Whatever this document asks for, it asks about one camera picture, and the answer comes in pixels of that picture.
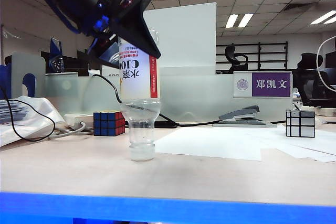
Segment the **ceiling light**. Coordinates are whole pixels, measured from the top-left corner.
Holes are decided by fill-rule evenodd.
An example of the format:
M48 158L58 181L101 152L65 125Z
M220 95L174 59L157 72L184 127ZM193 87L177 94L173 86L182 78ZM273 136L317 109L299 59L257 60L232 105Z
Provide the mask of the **ceiling light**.
M252 18L253 14L245 14L238 27L245 27Z
M226 28L232 28L238 18L238 14L231 14L229 20L226 23Z
M325 24L331 24L334 23L336 21L336 17L331 18L330 20L327 20L326 22L324 22Z
M327 18L331 17L332 15L334 15L336 13L336 10L332 10L326 14L324 14L322 17L318 18L317 20L313 21L311 23L311 25L314 25L314 24L318 24L318 23L321 23L322 21L326 20Z

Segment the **upside-down bottle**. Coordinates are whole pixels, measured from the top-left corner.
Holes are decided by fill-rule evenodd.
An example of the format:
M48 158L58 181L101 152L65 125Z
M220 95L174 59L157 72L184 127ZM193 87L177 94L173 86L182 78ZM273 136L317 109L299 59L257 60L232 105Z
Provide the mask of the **upside-down bottle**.
M158 33L150 30L156 43ZM129 125L130 156L154 158L154 122L161 109L160 80L155 57L119 38L121 111Z

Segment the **colorful rubik's cube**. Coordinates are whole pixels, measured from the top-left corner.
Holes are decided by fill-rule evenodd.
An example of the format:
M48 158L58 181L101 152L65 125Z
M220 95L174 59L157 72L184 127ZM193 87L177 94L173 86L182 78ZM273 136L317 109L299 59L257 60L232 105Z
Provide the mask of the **colorful rubik's cube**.
M315 137L315 112L286 110L286 136Z
M95 136L118 136L125 133L125 118L121 111L93 113L93 134Z

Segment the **blue table edge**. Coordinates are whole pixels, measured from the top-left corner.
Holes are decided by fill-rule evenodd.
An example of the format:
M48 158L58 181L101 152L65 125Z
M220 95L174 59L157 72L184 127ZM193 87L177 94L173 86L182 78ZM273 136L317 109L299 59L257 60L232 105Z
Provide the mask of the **blue table edge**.
M0 214L168 223L336 223L336 206L0 192Z

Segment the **gray stapler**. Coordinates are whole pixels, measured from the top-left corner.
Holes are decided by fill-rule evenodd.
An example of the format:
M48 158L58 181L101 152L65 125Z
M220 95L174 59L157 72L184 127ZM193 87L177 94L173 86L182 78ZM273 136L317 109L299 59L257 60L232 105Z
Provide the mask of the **gray stapler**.
M256 119L258 112L260 112L260 110L257 105L236 110L221 115L219 117L219 123L213 124L213 126L272 127L273 124Z

